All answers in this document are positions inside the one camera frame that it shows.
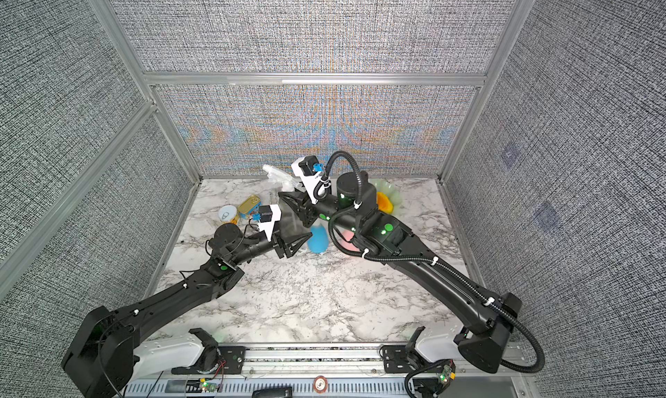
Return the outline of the clear plastic spray nozzle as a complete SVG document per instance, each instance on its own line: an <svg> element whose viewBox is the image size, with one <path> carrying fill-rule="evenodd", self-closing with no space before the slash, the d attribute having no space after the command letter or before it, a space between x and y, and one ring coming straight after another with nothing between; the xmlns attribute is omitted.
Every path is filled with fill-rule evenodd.
<svg viewBox="0 0 666 398"><path fill-rule="evenodd" d="M267 164L263 165L262 169L266 173L267 179L279 185L282 192L303 191L302 182L291 174Z"/></svg>

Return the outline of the blue plastic spray bottle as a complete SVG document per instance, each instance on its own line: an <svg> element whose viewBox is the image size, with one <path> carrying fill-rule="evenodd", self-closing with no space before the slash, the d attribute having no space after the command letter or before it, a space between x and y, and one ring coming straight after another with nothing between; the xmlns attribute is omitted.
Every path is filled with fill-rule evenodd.
<svg viewBox="0 0 666 398"><path fill-rule="evenodd" d="M308 249L314 254L325 253L329 248L329 236L324 226L312 226L311 237L307 241Z"/></svg>

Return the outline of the pink plastic spray bottle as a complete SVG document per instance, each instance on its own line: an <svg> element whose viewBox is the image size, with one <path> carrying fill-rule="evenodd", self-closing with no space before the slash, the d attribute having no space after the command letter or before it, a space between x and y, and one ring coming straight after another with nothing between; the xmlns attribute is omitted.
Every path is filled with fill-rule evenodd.
<svg viewBox="0 0 666 398"><path fill-rule="evenodd" d="M343 247L343 249L351 252L359 252L359 249L351 243L352 238L355 236L353 231L347 229L336 228L335 229L336 240Z"/></svg>

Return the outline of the grey translucent bottle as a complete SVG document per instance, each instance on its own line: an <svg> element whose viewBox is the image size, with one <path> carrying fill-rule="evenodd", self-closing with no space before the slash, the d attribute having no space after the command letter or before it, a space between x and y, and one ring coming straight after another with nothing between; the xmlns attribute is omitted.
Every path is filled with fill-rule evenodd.
<svg viewBox="0 0 666 398"><path fill-rule="evenodd" d="M281 212L282 218L279 221L279 227L282 238L310 232L309 228L303 226L299 213L283 212L282 210Z"/></svg>

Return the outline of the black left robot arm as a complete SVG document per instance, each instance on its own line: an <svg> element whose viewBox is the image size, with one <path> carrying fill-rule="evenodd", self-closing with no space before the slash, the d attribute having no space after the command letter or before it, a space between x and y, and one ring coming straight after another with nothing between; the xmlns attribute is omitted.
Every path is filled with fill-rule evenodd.
<svg viewBox="0 0 666 398"><path fill-rule="evenodd" d="M100 306L83 319L62 369L85 397L113 397L130 382L140 358L135 349L154 332L201 304L229 292L243 278L241 264L274 251L292 257L310 232L283 238L279 228L246 236L235 224L219 226L206 241L208 261L180 282L114 311Z"/></svg>

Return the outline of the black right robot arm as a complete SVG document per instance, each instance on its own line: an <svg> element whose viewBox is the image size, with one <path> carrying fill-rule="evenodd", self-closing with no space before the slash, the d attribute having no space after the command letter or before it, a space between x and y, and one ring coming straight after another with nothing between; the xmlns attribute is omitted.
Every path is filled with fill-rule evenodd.
<svg viewBox="0 0 666 398"><path fill-rule="evenodd" d="M531 333L518 320L522 302L511 293L500 295L466 277L395 216L382 211L376 188L365 181L364 198L356 199L357 177L338 178L336 193L311 176L303 191L279 193L279 199L305 227L321 219L329 224L331 242L346 255L386 264L413 279L442 302L462 323L454 337L460 355L477 369L495 373L499 367L530 373L532 366L504 358L515 332Z"/></svg>

